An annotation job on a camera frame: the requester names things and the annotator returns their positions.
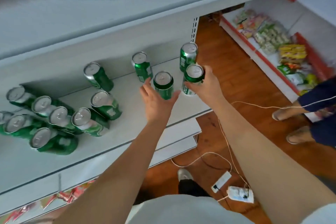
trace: standing can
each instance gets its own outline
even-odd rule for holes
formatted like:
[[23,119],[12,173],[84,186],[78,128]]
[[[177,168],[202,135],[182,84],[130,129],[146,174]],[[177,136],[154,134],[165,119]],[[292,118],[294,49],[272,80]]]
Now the standing can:
[[198,47],[195,43],[186,43],[180,50],[180,70],[184,73],[187,67],[196,63]]
[[92,96],[91,105],[96,112],[108,120],[116,120],[122,114],[115,98],[103,90]]
[[72,124],[94,137],[106,134],[110,128],[109,122],[91,108],[80,108],[72,116]]
[[40,128],[29,140],[29,145],[39,152],[69,155],[78,146],[78,139],[73,135],[52,128]]
[[48,124],[38,120],[28,114],[19,114],[12,116],[4,125],[4,131],[7,135],[31,139],[35,132]]
[[201,84],[204,79],[204,70],[203,67],[197,64],[192,64],[187,67],[183,77],[182,91],[187,96],[195,95],[195,92],[190,90],[187,86],[184,85],[184,82],[193,82]]
[[10,89],[6,94],[6,98],[12,105],[31,110],[32,103],[37,96],[29,92],[23,86],[19,86]]
[[163,99],[171,99],[174,93],[174,79],[170,73],[166,71],[158,72],[154,77],[155,90]]
[[66,107],[69,115],[73,115],[75,113],[75,110],[72,107],[68,106],[58,99],[52,99],[49,96],[41,96],[35,99],[35,101],[31,105],[31,110],[35,112],[38,116],[47,118],[49,117],[51,112],[59,106]]
[[84,75],[97,89],[111,91],[114,84],[98,63],[91,62],[84,67]]
[[135,73],[138,76],[140,82],[150,77],[153,78],[152,67],[148,61],[147,54],[144,52],[137,52],[132,56],[132,65],[135,68]]
[[53,110],[49,117],[48,122],[56,129],[72,133],[74,135],[80,135],[84,131],[80,130],[78,127],[74,126],[71,122],[71,116],[68,113],[67,108],[64,106],[57,107]]
[[14,116],[14,113],[12,112],[0,111],[0,134],[1,135],[8,135],[4,131],[4,125],[12,116]]

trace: left hand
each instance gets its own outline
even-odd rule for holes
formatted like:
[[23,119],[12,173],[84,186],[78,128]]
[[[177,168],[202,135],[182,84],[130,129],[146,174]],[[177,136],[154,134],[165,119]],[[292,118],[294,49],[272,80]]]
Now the left hand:
[[174,92],[169,100],[164,100],[159,93],[157,93],[150,83],[151,79],[147,78],[144,85],[140,87],[140,94],[145,103],[146,118],[148,122],[164,121],[168,122],[171,110],[181,93],[180,90]]

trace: white shirt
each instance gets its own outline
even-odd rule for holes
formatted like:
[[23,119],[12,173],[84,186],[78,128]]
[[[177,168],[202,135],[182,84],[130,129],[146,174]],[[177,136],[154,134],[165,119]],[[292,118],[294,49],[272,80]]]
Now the white shirt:
[[[126,224],[253,224],[240,213],[224,209],[211,197],[168,195],[133,206]],[[336,223],[336,204],[326,205],[302,224]]]

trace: person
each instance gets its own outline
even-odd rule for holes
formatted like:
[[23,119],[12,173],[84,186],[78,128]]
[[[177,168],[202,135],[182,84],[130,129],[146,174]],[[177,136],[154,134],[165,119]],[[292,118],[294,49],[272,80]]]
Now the person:
[[[280,109],[272,114],[275,120],[286,120],[302,113],[316,112],[326,107],[336,105],[336,77],[330,78],[300,96],[291,106],[295,108]],[[323,120],[304,126],[288,134],[286,140],[290,144],[317,142],[323,145],[336,146],[336,113]]]
[[[237,160],[264,211],[274,224],[336,223],[336,195],[246,121],[224,98],[209,66],[200,85],[186,82],[219,117]],[[163,100],[147,80],[140,88],[147,124],[125,152],[54,224],[249,224],[239,213],[225,210],[215,199],[199,194],[166,195],[140,205],[134,200],[145,178],[157,142],[174,103]],[[179,171],[180,182],[191,182]]]

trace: sneaker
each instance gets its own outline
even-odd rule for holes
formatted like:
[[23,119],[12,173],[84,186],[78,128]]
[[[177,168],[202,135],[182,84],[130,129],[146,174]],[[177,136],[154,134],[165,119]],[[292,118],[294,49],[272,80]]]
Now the sneaker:
[[187,169],[184,168],[180,168],[177,172],[177,177],[178,180],[194,180],[193,176],[191,175],[191,173],[189,173],[189,171],[187,171]]

